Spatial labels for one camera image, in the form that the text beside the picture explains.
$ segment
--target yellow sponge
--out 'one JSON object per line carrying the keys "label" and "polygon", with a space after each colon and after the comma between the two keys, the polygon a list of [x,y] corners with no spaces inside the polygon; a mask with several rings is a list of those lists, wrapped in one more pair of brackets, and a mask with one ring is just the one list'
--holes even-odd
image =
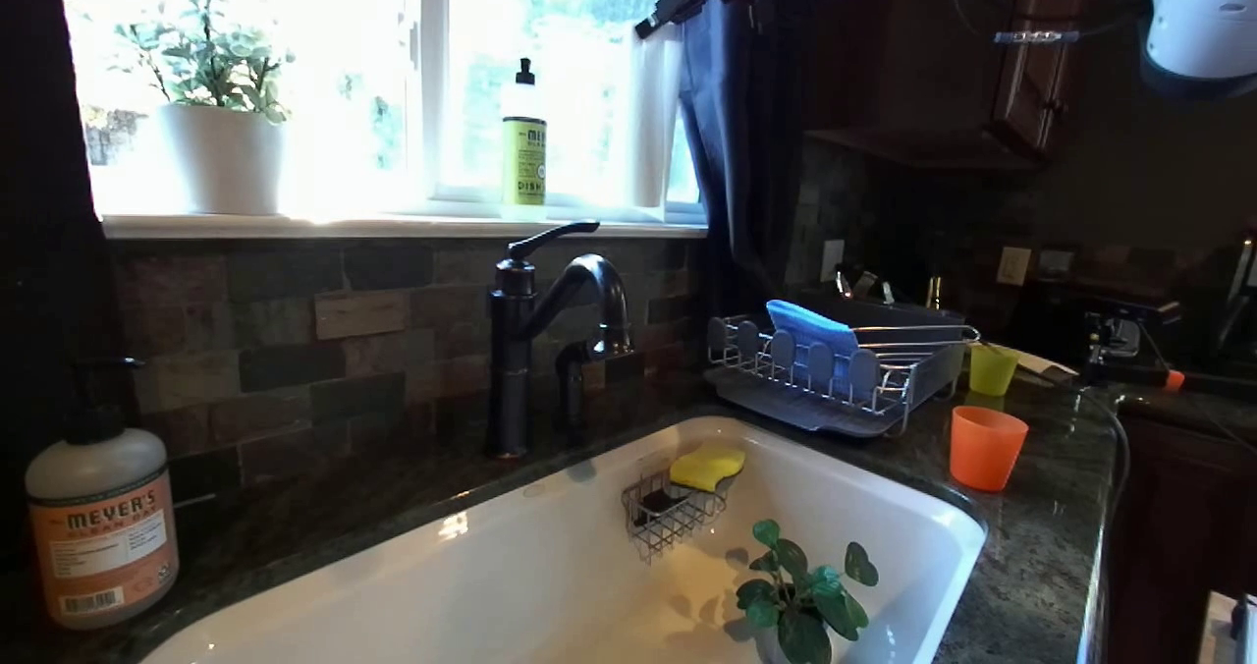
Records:
{"label": "yellow sponge", "polygon": [[714,492],[719,480],[740,473],[745,462],[745,451],[737,448],[703,444],[698,450],[678,458],[669,477],[679,485]]}

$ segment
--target window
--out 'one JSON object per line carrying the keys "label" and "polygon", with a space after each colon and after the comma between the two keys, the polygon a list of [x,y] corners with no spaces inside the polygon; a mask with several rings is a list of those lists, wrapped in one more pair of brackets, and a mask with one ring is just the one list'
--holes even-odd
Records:
{"label": "window", "polygon": [[[701,221],[675,114],[656,126],[674,132],[671,160],[661,158],[666,204],[642,210],[622,185],[636,155],[625,117],[634,77],[676,77],[626,65],[631,26],[654,1],[221,0],[220,16],[292,55],[278,77],[287,213],[495,216],[499,91],[530,57],[549,124],[547,201],[561,208],[551,216]],[[65,3],[98,210],[178,211],[150,126],[166,97],[118,29],[168,23],[189,0]]]}

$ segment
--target dark bronze faucet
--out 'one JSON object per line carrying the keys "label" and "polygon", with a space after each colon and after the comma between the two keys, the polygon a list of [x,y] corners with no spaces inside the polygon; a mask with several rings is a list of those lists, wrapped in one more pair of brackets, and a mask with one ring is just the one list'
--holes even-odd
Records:
{"label": "dark bronze faucet", "polygon": [[587,220],[554,226],[533,238],[507,245],[507,258],[498,263],[495,288],[489,296],[490,376],[489,435],[485,450],[497,458],[528,453],[532,439],[528,410],[528,374],[533,338],[576,297],[581,285],[592,283],[598,292],[598,327],[592,337],[573,342],[558,353],[559,416],[569,425],[581,421],[581,365],[632,352],[625,289],[611,262],[597,254],[574,258],[557,282],[537,302],[533,288],[537,269],[528,255],[557,235],[592,233],[598,223]]}

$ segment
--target green plant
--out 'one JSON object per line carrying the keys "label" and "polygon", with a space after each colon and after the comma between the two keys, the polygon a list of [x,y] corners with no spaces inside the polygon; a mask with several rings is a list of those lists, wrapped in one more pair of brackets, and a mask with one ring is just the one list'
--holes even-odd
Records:
{"label": "green plant", "polygon": [[293,55],[279,57],[260,29],[228,23],[224,0],[189,0],[189,8],[160,20],[114,25],[114,34],[136,50],[126,72],[152,74],[153,87],[175,104],[221,106],[256,112],[279,123],[288,117],[279,104],[275,78]]}
{"label": "green plant", "polygon": [[[752,561],[750,568],[768,573],[772,581],[755,578],[742,584],[738,607],[753,625],[777,628],[777,641],[791,664],[830,664],[833,654],[826,624],[843,639],[855,641],[860,639],[860,629],[869,626],[869,614],[842,586],[833,567],[808,571],[803,548],[782,538],[777,522],[755,522],[752,534],[768,547],[768,553]],[[789,575],[789,582],[782,571]],[[843,571],[857,584],[877,584],[877,568],[856,542],[847,545]]]}

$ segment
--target white farmhouse sink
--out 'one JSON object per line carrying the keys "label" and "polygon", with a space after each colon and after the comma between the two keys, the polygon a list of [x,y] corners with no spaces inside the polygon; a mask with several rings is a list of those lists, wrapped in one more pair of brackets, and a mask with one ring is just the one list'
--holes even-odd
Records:
{"label": "white farmhouse sink", "polygon": [[[728,509],[646,565],[621,492],[704,440],[747,451]],[[221,610],[145,664],[759,661],[734,590],[772,517],[812,566],[859,541],[871,624],[841,661],[929,661],[985,534],[939,499],[733,419],[691,419]]]}

